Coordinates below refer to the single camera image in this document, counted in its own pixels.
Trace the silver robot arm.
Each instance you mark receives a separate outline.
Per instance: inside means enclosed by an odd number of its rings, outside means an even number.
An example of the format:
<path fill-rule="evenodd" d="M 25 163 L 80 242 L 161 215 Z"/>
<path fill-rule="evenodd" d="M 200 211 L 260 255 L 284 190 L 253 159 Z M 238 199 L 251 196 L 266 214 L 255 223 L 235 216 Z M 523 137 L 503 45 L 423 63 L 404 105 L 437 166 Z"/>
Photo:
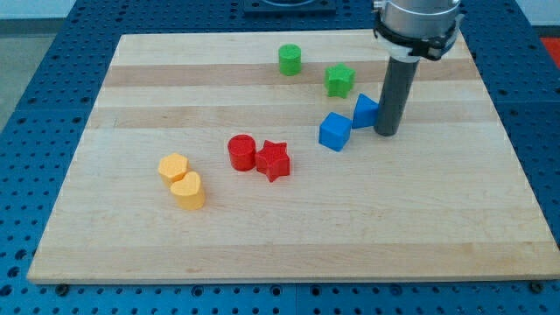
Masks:
<path fill-rule="evenodd" d="M 375 0 L 374 38 L 404 63 L 441 60 L 454 46 L 464 17 L 459 0 Z"/>

